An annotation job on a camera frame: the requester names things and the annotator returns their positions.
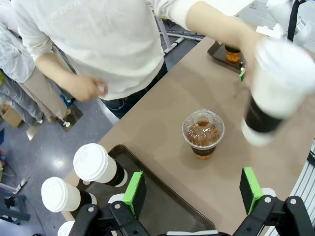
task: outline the hand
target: hand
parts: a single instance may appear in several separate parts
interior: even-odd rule
[[[93,76],[67,74],[62,87],[80,102],[89,102],[108,93],[107,83]]]

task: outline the plastic cup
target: plastic cup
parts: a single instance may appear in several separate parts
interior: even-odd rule
[[[74,155],[73,166],[78,177],[84,181],[121,187],[128,179],[127,171],[99,144],[80,147]]]
[[[41,197],[45,207],[52,212],[74,211],[85,204],[97,204],[93,194],[80,191],[58,177],[44,181]]]
[[[197,157],[208,159],[223,138],[224,123],[214,112],[199,110],[187,117],[182,132]]]

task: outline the person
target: person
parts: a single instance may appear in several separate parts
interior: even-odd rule
[[[61,100],[45,76],[35,67],[22,41],[0,23],[0,68],[37,102],[50,122],[64,119],[70,109]]]
[[[3,23],[5,26],[7,26],[8,29],[11,31],[11,33],[13,33],[15,36],[17,37],[20,36],[18,34],[17,21],[14,16],[14,11],[11,6],[10,0],[0,0],[0,23]],[[58,50],[56,47],[53,47],[53,51],[56,53],[64,69],[75,73],[74,69],[68,63],[67,58],[65,57],[63,52]],[[60,89],[60,91],[62,92],[62,95],[66,98],[66,100],[68,100],[68,102],[73,99],[73,96],[68,91],[64,90],[61,87],[58,87],[58,88]]]
[[[258,34],[203,1],[12,0],[23,43],[39,70],[80,101],[99,96],[118,118],[167,72],[149,5],[158,16],[241,49],[250,66]],[[77,75],[58,63],[52,41]]]
[[[17,82],[0,69],[0,98],[10,104],[29,126],[42,123],[43,113]]]

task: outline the white t-shirt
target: white t-shirt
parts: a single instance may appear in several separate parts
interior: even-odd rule
[[[12,0],[19,33],[34,59],[53,41],[81,75],[108,82],[105,100],[144,89],[163,64],[159,16],[186,27],[198,0]]]
[[[18,25],[10,0],[0,0],[0,23],[7,26],[9,30],[18,33]]]

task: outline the coffee cup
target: coffee cup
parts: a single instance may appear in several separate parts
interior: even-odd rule
[[[108,200],[108,203],[113,203],[113,202],[116,202],[116,201],[123,201],[124,195],[125,195],[124,193],[113,195]]]
[[[58,230],[58,236],[69,236],[75,221],[67,221]],[[117,236],[116,231],[112,231],[112,236]]]
[[[214,112],[199,110],[187,117],[182,132],[196,156],[199,159],[208,159],[223,138],[224,123]]]
[[[44,181],[41,197],[45,207],[52,212],[74,211],[85,204],[97,204],[93,194],[80,191],[58,177],[51,177]]]
[[[315,64],[301,47],[281,40],[262,40],[255,57],[257,66],[242,132],[250,144],[264,146],[313,93]]]
[[[127,171],[99,144],[80,147],[74,155],[73,166],[77,176],[84,181],[121,187],[128,179]]]

